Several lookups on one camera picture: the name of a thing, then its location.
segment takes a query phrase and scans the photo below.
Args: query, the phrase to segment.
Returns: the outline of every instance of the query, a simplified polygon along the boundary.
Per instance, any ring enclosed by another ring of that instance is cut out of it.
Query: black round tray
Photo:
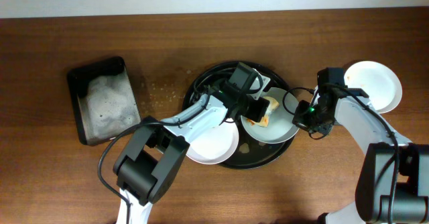
[[[278,87],[281,89],[289,90],[288,84],[275,72],[272,70],[253,62],[246,62],[246,61],[230,61],[230,62],[224,62],[222,64],[216,65],[207,71],[203,72],[200,76],[203,74],[209,73],[209,72],[217,72],[219,70],[228,71],[227,69],[231,69],[231,72],[234,71],[234,69],[237,67],[238,63],[242,62],[260,73],[262,73],[265,76],[270,77],[270,82],[268,85],[264,88],[264,91],[269,90],[272,87]],[[183,107],[182,109],[185,110],[191,105],[193,105],[197,100],[199,100],[200,95],[194,96],[194,83],[192,83],[186,92],[186,95],[183,100]],[[239,129],[239,145],[237,149],[235,150],[234,154],[224,162],[220,163],[219,165],[226,167],[226,168],[233,168],[233,169],[252,169],[257,168],[263,165],[266,165],[270,162],[273,162],[277,158],[279,158],[290,146],[292,143],[293,137],[289,140],[279,143],[279,144],[264,144],[256,139],[253,139],[247,132],[244,130],[243,126],[241,125],[240,119],[236,119],[235,123],[237,124],[237,127]],[[249,152],[244,154],[243,152],[240,152],[240,146],[243,144],[249,145]]]

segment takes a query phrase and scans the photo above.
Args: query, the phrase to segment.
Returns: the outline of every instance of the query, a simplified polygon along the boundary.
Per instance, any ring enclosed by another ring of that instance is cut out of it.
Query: black baking pan
[[[230,62],[224,62],[222,64],[216,65],[207,71],[203,72],[200,76],[217,72],[217,71],[228,71],[230,69],[231,72],[234,71],[234,69],[237,67],[238,63],[242,62],[257,71],[259,71],[261,74],[270,77],[269,84],[264,88],[264,91],[268,91],[272,87],[278,87],[281,89],[289,90],[288,84],[275,72],[272,70],[253,62],[246,62],[246,61],[230,61]],[[214,76],[208,80],[207,84],[210,84],[210,81],[215,81],[217,78]],[[183,100],[183,106],[182,109],[185,110],[191,105],[193,105],[197,100],[199,100],[200,95],[194,94],[194,83],[192,83],[186,92],[186,95]],[[264,166],[270,162],[273,162],[277,158],[279,158],[290,146],[292,143],[293,137],[289,140],[279,143],[279,144],[264,144],[256,139],[253,139],[243,128],[241,125],[240,119],[235,120],[235,124],[237,124],[237,127],[239,129],[239,145],[238,148],[235,150],[234,154],[224,162],[220,163],[219,165],[226,167],[226,168],[233,168],[233,169],[252,169],[257,168],[260,166]],[[244,154],[246,151],[240,151],[240,147],[243,144],[248,144],[248,152]]]
[[[101,144],[141,121],[121,57],[74,68],[67,82],[82,144]]]

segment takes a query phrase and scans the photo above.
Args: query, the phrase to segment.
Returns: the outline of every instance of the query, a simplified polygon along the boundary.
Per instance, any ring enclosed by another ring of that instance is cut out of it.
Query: white saucer
[[[395,109],[402,98],[399,78],[388,67],[377,62],[362,61],[350,66],[344,81],[349,88],[363,89],[379,113]]]
[[[231,157],[238,144],[239,130],[235,123],[222,123],[190,143],[186,155],[201,164],[218,164]]]

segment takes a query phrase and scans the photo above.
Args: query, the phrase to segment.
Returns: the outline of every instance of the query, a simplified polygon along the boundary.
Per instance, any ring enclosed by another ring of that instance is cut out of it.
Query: white plate
[[[379,113],[393,110],[402,98],[399,78],[388,67],[377,62],[362,61],[350,66],[344,81],[349,88],[363,89]]]
[[[269,116],[267,127],[252,125],[245,117],[241,116],[241,123],[252,138],[267,144],[278,144],[294,137],[298,132],[298,127],[292,123],[294,116],[283,107],[282,100],[285,93],[285,90],[277,87],[272,87],[268,92],[262,93],[261,97],[272,97],[280,104]],[[294,112],[298,106],[298,100],[292,94],[288,94],[285,104],[290,111]]]
[[[239,130],[235,123],[222,123],[192,141],[186,155],[201,164],[218,164],[231,157],[238,144]]]

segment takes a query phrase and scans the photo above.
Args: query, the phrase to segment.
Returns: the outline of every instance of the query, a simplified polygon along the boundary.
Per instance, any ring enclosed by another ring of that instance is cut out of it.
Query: bread
[[[261,121],[259,123],[256,123],[250,119],[247,119],[248,122],[252,125],[258,125],[261,127],[267,127],[269,123],[269,116],[280,106],[279,102],[275,100],[272,97],[263,97],[264,99],[267,99],[269,101],[269,105],[267,107],[267,111],[265,112],[265,115],[262,117]]]

